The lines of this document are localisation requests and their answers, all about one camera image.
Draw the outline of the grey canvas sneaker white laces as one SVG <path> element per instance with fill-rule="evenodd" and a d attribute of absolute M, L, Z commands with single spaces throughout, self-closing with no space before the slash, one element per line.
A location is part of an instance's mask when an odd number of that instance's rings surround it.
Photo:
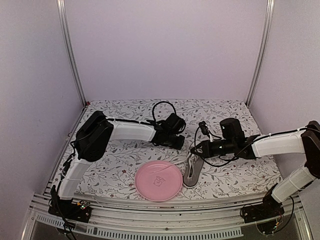
<path fill-rule="evenodd" d="M 199 156 L 192 154 L 191 152 L 187 154 L 184 160 L 181 160 L 175 163 L 169 162 L 167 166 L 162 167 L 159 170 L 150 171 L 149 174 L 159 173 L 170 167 L 173 167 L 182 163 L 185 163 L 185 170 L 182 177 L 183 185 L 187 189 L 192 189 L 197 185 L 199 181 L 199 177 L 200 177 L 200 173 L 201 173 L 204 161 L 200 160 Z"/>

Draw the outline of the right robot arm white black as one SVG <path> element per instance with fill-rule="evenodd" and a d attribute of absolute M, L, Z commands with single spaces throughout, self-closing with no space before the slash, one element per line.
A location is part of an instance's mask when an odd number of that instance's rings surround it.
<path fill-rule="evenodd" d="M 277 183 L 263 197 L 258 213 L 269 218 L 287 198 L 303 190 L 320 177 L 320 124 L 310 121 L 301 128 L 265 135 L 245 136 L 236 118 L 226 118 L 220 123 L 222 139 L 204 140 L 195 144 L 190 152 L 202 160 L 233 154 L 237 158 L 256 160 L 267 156 L 301 154 L 305 163 L 288 177 Z"/>

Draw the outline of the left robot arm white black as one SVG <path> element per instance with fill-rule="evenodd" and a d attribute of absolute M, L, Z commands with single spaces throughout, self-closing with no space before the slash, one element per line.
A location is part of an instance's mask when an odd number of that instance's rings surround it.
<path fill-rule="evenodd" d="M 77 185 L 89 166 L 104 156 L 110 141 L 138 140 L 181 150 L 185 128 L 185 120 L 176 113 L 171 113 L 165 120 L 143 122 L 107 118 L 102 111 L 95 111 L 70 143 L 72 152 L 63 163 L 60 182 L 53 187 L 58 197 L 55 209 L 63 217 L 70 217 L 74 213 L 74 205 L 69 201 L 73 199 Z"/>

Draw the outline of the floral patterned table mat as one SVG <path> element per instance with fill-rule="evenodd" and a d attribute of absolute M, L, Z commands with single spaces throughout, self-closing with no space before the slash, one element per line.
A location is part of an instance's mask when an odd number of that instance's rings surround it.
<path fill-rule="evenodd" d="M 236 118 L 246 136 L 257 135 L 260 130 L 249 109 L 240 100 L 205 99 L 147 99 L 147 100 L 96 100 L 89 103 L 80 120 L 83 124 L 95 111 L 102 111 L 108 118 L 144 122 L 164 120 L 176 112 L 186 122 L 181 150 L 155 146 L 140 140 L 111 141 L 102 159 L 93 163 L 83 175 L 76 193 L 106 198 L 138 200 L 135 174 L 140 166 L 150 161 L 168 161 L 181 171 L 193 142 L 206 139 L 197 130 L 206 122 L 210 131 L 221 135 L 220 121 Z M 271 156 L 256 160 L 238 159 L 228 165 L 219 158 L 203 163 L 199 180 L 192 187 L 183 187 L 177 200 L 206 200 L 231 198 L 267 192 L 282 179 L 275 160 Z"/>

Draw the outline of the pink round plate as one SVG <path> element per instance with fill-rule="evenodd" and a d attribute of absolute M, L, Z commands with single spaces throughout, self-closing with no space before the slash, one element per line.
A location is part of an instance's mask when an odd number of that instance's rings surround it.
<path fill-rule="evenodd" d="M 150 161 L 137 170 L 134 186 L 144 199 L 165 202 L 181 191 L 183 175 L 176 165 L 168 161 Z"/>

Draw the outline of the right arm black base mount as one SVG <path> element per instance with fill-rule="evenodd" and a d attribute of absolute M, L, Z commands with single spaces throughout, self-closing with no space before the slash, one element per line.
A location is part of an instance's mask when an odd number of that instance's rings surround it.
<path fill-rule="evenodd" d="M 240 216 L 245 223 L 266 220 L 285 213 L 281 202 L 271 199 L 263 199 L 262 203 L 256 205 L 245 205 L 240 210 Z"/>

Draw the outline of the front aluminium rail frame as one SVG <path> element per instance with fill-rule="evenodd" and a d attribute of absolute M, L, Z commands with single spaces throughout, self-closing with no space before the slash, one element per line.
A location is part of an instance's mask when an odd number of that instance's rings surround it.
<path fill-rule="evenodd" d="M 240 211 L 261 203 L 261 193 L 203 200 L 120 199 L 77 194 L 90 202 L 87 223 L 72 221 L 72 233 L 64 221 L 51 215 L 49 192 L 35 194 L 27 210 L 24 240 L 312 240 L 310 224 L 300 198 L 283 203 L 284 215 L 276 233 L 276 218 L 245 222 Z"/>

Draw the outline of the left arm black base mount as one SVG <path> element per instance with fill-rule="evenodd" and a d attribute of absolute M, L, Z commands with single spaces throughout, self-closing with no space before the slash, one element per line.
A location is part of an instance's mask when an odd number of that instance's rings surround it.
<path fill-rule="evenodd" d="M 92 208 L 86 206 L 83 208 L 72 200 L 52 201 L 49 205 L 48 213 L 57 217 L 64 217 L 67 220 L 74 220 L 82 223 L 88 223 L 91 217 Z"/>

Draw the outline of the left aluminium frame post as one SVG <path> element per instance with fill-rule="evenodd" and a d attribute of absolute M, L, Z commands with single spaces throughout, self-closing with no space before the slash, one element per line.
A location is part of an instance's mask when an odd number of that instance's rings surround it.
<path fill-rule="evenodd" d="M 78 66 L 77 66 L 75 54 L 73 51 L 72 40 L 71 40 L 68 19 L 67 19 L 66 4 L 64 0 L 57 0 L 56 3 L 57 3 L 57 10 L 58 10 L 62 36 L 63 36 L 67 58 L 70 65 L 75 88 L 81 104 L 85 107 L 87 105 L 87 100 L 85 97 L 85 92 L 81 83 Z"/>

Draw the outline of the aluminium frame post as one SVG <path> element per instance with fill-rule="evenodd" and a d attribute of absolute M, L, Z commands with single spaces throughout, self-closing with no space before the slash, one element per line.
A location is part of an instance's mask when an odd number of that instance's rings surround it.
<path fill-rule="evenodd" d="M 258 49 L 257 60 L 255 63 L 248 94 L 245 100 L 245 105 L 248 108 L 251 107 L 255 92 L 257 90 L 257 86 L 258 86 L 258 82 L 259 82 L 259 78 L 260 78 L 260 74 L 263 66 L 263 61 L 264 61 L 264 57 L 265 57 L 265 53 L 268 45 L 268 40 L 270 36 L 270 31 L 272 27 L 274 7 L 275 7 L 275 0 L 266 1 L 265 17 L 263 22 L 262 35 L 261 35 L 261 41 Z"/>
<path fill-rule="evenodd" d="M 66 4 L 64 0 L 57 0 L 56 3 L 57 3 L 57 10 L 58 10 L 62 36 L 63 36 L 67 58 L 70 65 L 75 88 L 81 104 L 85 107 L 87 105 L 87 100 L 85 97 L 85 92 L 81 83 L 78 66 L 77 66 L 75 54 L 73 51 L 72 40 L 71 40 L 68 19 L 67 19 Z"/>

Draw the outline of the right aluminium frame post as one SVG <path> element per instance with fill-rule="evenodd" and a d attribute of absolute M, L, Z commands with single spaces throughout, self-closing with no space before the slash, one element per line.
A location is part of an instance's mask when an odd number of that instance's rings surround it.
<path fill-rule="evenodd" d="M 257 90 L 257 86 L 258 86 L 258 82 L 259 82 L 259 78 L 260 78 L 260 74 L 263 66 L 263 61 L 264 61 L 264 57 L 265 57 L 265 53 L 268 45 L 268 40 L 270 36 L 270 31 L 272 27 L 274 7 L 275 7 L 275 0 L 266 1 L 265 17 L 263 22 L 262 35 L 261 35 L 261 41 L 258 49 L 257 60 L 255 63 L 248 94 L 245 100 L 245 105 L 248 108 L 251 107 L 255 92 Z"/>

